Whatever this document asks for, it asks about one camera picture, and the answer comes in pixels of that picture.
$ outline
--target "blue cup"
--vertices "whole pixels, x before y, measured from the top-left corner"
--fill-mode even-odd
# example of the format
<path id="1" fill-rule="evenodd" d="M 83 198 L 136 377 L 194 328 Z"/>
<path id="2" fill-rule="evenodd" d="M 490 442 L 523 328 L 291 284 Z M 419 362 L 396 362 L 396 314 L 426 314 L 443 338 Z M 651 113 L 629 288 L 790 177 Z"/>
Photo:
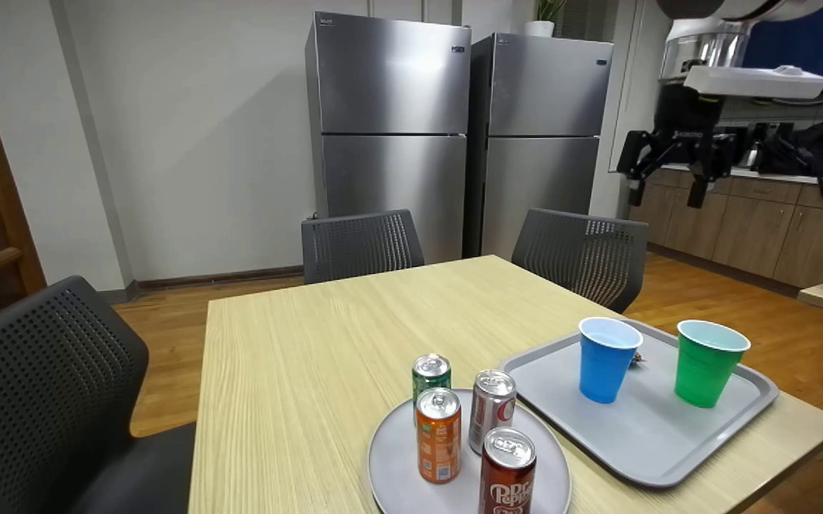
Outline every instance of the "blue cup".
<path id="1" fill-rule="evenodd" d="M 581 321 L 581 394 L 614 402 L 643 335 L 614 317 Z"/>

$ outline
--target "chair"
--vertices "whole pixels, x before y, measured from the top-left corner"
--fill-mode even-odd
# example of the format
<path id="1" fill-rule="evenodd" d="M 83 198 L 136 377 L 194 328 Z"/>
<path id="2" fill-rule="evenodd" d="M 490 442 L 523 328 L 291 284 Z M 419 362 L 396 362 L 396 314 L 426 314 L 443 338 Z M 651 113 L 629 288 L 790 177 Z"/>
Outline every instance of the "chair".
<path id="1" fill-rule="evenodd" d="M 194 427 L 129 435 L 146 365 L 81 277 L 0 312 L 0 514 L 186 512 Z"/>
<path id="2" fill-rule="evenodd" d="M 611 312 L 627 312 L 643 287 L 646 222 L 530 208 L 511 260 Z"/>
<path id="3" fill-rule="evenodd" d="M 309 218 L 303 234 L 303 277 L 309 284 L 423 265 L 411 212 L 356 218 Z"/>

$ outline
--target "can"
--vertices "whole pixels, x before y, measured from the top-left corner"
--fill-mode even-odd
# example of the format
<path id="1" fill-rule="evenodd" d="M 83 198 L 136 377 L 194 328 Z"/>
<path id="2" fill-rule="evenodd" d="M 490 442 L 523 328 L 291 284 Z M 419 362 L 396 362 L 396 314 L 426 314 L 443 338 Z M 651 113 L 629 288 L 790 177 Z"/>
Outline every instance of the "can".
<path id="1" fill-rule="evenodd" d="M 519 410 L 519 384 L 503 371 L 483 371 L 471 385 L 469 448 L 483 455 L 486 435 L 511 427 Z"/>
<path id="2" fill-rule="evenodd" d="M 426 390 L 451 390 L 451 365 L 443 355 L 423 355 L 411 365 L 411 407 Z"/>
<path id="3" fill-rule="evenodd" d="M 450 390 L 426 390 L 419 397 L 419 472 L 429 484 L 450 484 L 461 475 L 461 401 Z"/>
<path id="4" fill-rule="evenodd" d="M 481 461 L 481 514 L 527 514 L 533 505 L 534 447 L 516 430 L 486 435 Z"/>

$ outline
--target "tray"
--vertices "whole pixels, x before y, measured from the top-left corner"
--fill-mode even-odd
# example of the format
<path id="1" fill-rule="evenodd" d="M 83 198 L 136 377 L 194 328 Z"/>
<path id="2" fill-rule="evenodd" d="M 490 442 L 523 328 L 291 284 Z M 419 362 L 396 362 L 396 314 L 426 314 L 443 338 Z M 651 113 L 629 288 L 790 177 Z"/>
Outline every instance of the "tray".
<path id="1" fill-rule="evenodd" d="M 581 394 L 581 335 L 563 338 L 503 365 L 519 394 L 619 478 L 671 488 L 704 467 L 777 397 L 764 374 L 737 365 L 714 410 L 676 397 L 679 341 L 643 324 L 643 362 L 629 371 L 614 402 Z"/>
<path id="2" fill-rule="evenodd" d="M 451 484 L 434 485 L 419 475 L 419 435 L 411 402 L 399 407 L 379 430 L 370 448 L 370 484 L 379 505 L 390 514 L 459 514 L 477 512 L 481 458 L 469 448 L 471 391 L 456 390 L 463 402 L 463 469 Z M 516 430 L 523 432 L 537 455 L 533 484 L 533 512 L 560 514 L 571 505 L 571 481 L 551 432 L 527 410 L 516 411 Z"/>

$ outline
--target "green can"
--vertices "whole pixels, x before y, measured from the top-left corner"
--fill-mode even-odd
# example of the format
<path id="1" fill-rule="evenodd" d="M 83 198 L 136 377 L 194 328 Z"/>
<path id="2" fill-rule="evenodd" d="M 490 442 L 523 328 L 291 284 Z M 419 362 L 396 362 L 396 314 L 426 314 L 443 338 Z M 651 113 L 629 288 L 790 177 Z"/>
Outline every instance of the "green can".
<path id="1" fill-rule="evenodd" d="M 423 355 L 416 360 L 416 365 L 411 365 L 411 407 L 419 407 L 419 397 L 426 390 L 451 390 L 451 365 L 443 355 Z"/>

